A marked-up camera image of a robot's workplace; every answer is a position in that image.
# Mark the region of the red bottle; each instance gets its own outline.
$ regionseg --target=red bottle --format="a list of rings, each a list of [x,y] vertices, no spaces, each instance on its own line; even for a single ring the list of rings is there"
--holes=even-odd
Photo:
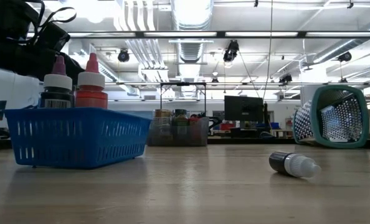
[[[90,54],[87,69],[78,75],[79,90],[75,95],[76,107],[108,108],[108,95],[105,88],[105,77],[99,73],[98,60],[95,53]]]

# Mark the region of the blue plastic basket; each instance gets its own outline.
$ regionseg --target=blue plastic basket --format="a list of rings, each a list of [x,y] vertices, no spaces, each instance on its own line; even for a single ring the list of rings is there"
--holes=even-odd
[[[91,169],[143,154],[151,120],[99,108],[6,110],[20,165]]]

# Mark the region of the ceiling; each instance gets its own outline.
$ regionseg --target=ceiling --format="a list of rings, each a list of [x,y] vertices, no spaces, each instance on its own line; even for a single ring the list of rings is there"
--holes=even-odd
[[[116,14],[115,1],[72,0],[81,1],[85,12],[79,12],[77,18],[68,24],[59,24],[67,32],[75,31],[114,31],[113,17]],[[44,1],[48,15],[51,11],[62,7],[58,1]],[[270,30],[271,1],[259,1],[258,7],[253,7],[253,1],[215,0],[212,11],[210,30]],[[348,1],[328,0],[274,0],[272,9],[272,30],[361,30],[370,23],[370,0],[354,1],[354,7],[347,9]],[[173,30],[171,6],[169,0],[155,0],[154,25],[156,30]],[[92,23],[88,17],[100,16],[101,22]],[[178,58],[175,44],[168,39],[159,39],[159,47],[168,67],[169,78],[178,78]],[[255,82],[265,82],[268,77],[275,77],[280,68],[303,55],[317,54],[329,46],[337,43],[338,39],[241,39],[238,40],[240,56],[233,62],[233,66],[224,69],[222,53],[228,46],[230,39],[214,39],[213,43],[206,44],[204,49],[199,81],[211,81],[212,73],[217,72],[220,82],[248,82],[247,71]],[[128,48],[122,39],[83,39],[73,40],[70,45],[84,48],[92,44],[112,71],[116,72],[121,80],[126,82],[140,82],[138,74],[138,61],[130,51],[130,61],[120,63],[117,60],[122,48]],[[370,41],[349,51],[353,58],[350,62],[343,62],[339,69],[339,62],[324,63],[329,81],[337,82],[341,74],[347,75],[370,67]],[[300,71],[292,73],[293,81],[298,80]],[[370,79],[370,73],[359,77],[353,82],[364,82]]]

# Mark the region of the label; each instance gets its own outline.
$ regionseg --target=label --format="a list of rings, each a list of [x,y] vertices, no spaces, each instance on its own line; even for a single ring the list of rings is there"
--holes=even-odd
[[[71,108],[72,104],[68,100],[44,100],[44,108]]]

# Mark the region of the black monitor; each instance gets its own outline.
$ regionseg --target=black monitor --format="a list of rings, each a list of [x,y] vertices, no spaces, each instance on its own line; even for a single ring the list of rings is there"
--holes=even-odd
[[[263,122],[262,98],[225,96],[225,120]]]

